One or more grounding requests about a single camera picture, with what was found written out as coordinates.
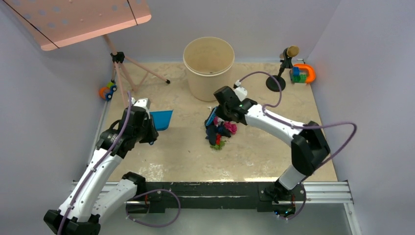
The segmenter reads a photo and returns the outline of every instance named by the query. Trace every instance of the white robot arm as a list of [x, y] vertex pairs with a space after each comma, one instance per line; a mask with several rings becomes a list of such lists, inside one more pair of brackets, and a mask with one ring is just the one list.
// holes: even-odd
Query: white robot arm
[[311, 175], [318, 165], [328, 156], [330, 148], [324, 138], [321, 129], [303, 130], [293, 126], [317, 125], [315, 122], [308, 124], [296, 122], [271, 111], [267, 111], [277, 119], [290, 123], [287, 126], [278, 122], [263, 112], [262, 105], [246, 98], [247, 91], [240, 86], [238, 81], [235, 89], [222, 87], [214, 95], [219, 102], [215, 114], [223, 120], [241, 122], [244, 125], [257, 127], [282, 140], [292, 151], [292, 165], [275, 182], [276, 194], [284, 194], [292, 190], [306, 176]]
[[[118, 137], [121, 126], [126, 121], [127, 109], [124, 110], [121, 120], [114, 122], [108, 130], [100, 135], [91, 162], [89, 162], [80, 179], [82, 183], [76, 185], [73, 192], [61, 204], [58, 210], [48, 210], [44, 216], [44, 221], [54, 233], [58, 232], [59, 225], [66, 211], [70, 208], [66, 215], [63, 234], [98, 234], [100, 224], [109, 215], [125, 201], [141, 193], [138, 192], [137, 185], [141, 184], [145, 179], [129, 172], [123, 176], [123, 179], [114, 189], [98, 199], [109, 176], [124, 159], [127, 152], [135, 146], [135, 143], [152, 144], [158, 137], [149, 112], [150, 101], [147, 98], [139, 99], [137, 102], [132, 99], [132, 103], [133, 106], [131, 107], [124, 133], [111, 154], [108, 154], [105, 159], [101, 160]], [[75, 202], [71, 205], [71, 201], [77, 191], [79, 193]]]

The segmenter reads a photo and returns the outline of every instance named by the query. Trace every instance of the marble floor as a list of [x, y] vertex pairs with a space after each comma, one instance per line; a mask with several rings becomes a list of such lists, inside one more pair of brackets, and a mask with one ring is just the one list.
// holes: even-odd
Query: marble floor
[[[119, 181], [128, 171], [146, 177], [147, 181], [269, 181], [277, 178], [291, 163], [290, 148], [279, 139], [254, 127], [238, 124], [237, 133], [227, 139], [220, 151], [213, 150], [205, 140], [204, 120], [210, 114], [209, 106], [217, 102], [203, 102], [194, 98], [187, 85], [186, 71], [182, 63], [148, 63], [147, 67], [171, 80], [167, 85], [156, 77], [146, 79], [138, 92], [138, 99], [151, 100], [151, 111], [174, 110], [170, 126], [159, 132], [153, 146], [136, 144], [110, 176], [109, 181]], [[133, 64], [125, 63], [136, 84], [145, 71]], [[237, 79], [252, 71], [267, 71], [277, 74], [279, 64], [235, 63], [233, 78]], [[311, 87], [306, 84], [291, 84], [288, 70], [284, 72], [287, 87], [282, 93], [281, 104], [271, 111], [286, 118], [320, 123], [319, 113]], [[255, 74], [242, 83], [248, 97], [260, 104], [275, 104], [278, 93], [265, 86], [266, 76]], [[131, 89], [125, 79], [123, 86]], [[120, 91], [115, 92], [110, 103], [104, 128], [120, 119], [123, 112]], [[336, 181], [332, 162], [328, 162], [308, 181]]]

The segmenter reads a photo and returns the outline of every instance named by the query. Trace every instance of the blue lego block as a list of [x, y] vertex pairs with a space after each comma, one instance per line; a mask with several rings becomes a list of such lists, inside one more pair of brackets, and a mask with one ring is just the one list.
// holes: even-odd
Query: blue lego block
[[293, 67], [293, 76], [299, 76], [300, 75], [300, 69], [298, 67]]

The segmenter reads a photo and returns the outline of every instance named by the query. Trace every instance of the plastic bucket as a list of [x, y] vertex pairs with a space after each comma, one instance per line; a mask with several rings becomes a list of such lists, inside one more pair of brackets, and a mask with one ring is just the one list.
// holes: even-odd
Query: plastic bucket
[[215, 37], [198, 38], [184, 49], [190, 92], [202, 101], [214, 101], [213, 93], [230, 85], [235, 53], [228, 42]]

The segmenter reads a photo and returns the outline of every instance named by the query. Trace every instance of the white wall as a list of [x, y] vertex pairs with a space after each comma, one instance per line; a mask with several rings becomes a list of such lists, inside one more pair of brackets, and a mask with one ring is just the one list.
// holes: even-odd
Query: white wall
[[112, 33], [140, 61], [181, 61], [192, 40], [228, 41], [237, 61], [275, 61], [290, 45], [310, 54], [340, 0], [147, 0], [149, 22]]
[[[342, 0], [306, 60], [323, 123], [358, 131], [334, 160], [365, 235], [414, 234], [415, 1]], [[336, 149], [351, 128], [326, 130]]]
[[101, 39], [44, 52], [0, 2], [0, 231], [49, 234], [57, 209], [80, 177], [110, 79]]

